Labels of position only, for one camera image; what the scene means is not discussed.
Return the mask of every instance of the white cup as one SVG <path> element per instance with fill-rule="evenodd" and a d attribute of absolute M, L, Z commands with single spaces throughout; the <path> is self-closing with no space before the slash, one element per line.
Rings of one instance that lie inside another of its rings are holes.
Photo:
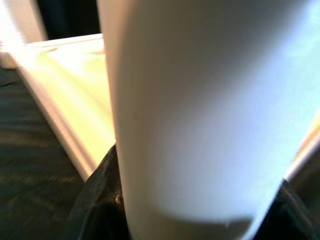
<path fill-rule="evenodd" d="M 132 239 L 251 239 L 320 103 L 319 1 L 98 6 Z"/>

